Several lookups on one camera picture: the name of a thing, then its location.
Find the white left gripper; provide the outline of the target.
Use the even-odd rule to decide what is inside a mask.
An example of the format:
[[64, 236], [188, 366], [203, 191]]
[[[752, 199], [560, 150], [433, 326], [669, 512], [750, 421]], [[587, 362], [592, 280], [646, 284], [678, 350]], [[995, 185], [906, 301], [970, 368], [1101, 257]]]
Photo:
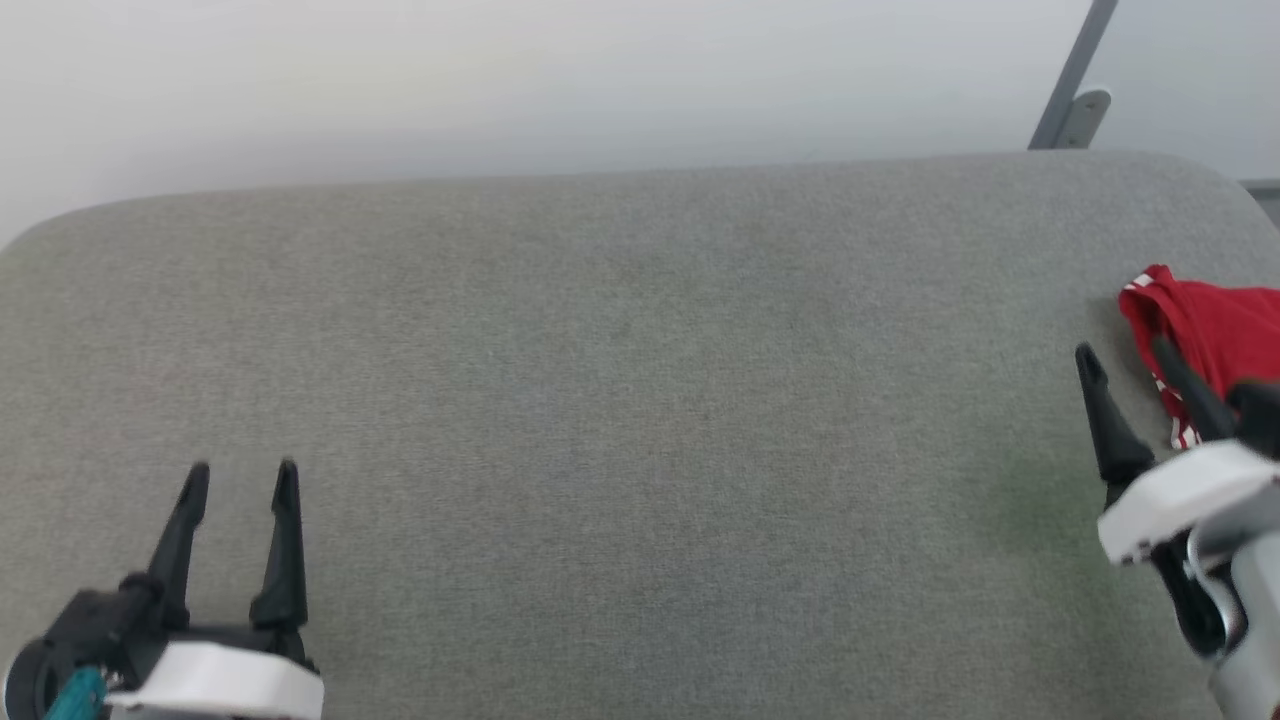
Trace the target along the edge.
[[268, 565], [250, 605], [253, 626], [188, 626], [189, 564], [209, 487], [209, 464], [193, 464], [148, 564], [163, 588], [163, 625], [187, 628], [123, 635], [105, 661], [118, 678], [108, 702], [230, 719], [320, 719], [325, 685], [300, 629], [308, 598], [298, 468], [291, 459], [278, 468]]

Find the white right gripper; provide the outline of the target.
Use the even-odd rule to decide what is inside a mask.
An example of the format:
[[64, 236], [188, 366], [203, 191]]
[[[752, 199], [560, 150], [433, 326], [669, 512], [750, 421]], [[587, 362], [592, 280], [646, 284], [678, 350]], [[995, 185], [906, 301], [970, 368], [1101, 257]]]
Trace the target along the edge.
[[1165, 384], [1181, 400], [1189, 428], [1199, 442], [1207, 442], [1155, 468], [1155, 452], [1115, 404], [1094, 350], [1089, 343], [1075, 347], [1100, 478], [1106, 491], [1124, 491], [1097, 521], [1100, 543], [1112, 565], [1137, 561], [1156, 544], [1253, 497], [1277, 479], [1276, 460], [1228, 439], [1235, 434], [1231, 409], [1192, 369], [1175, 343], [1161, 334], [1151, 347]]

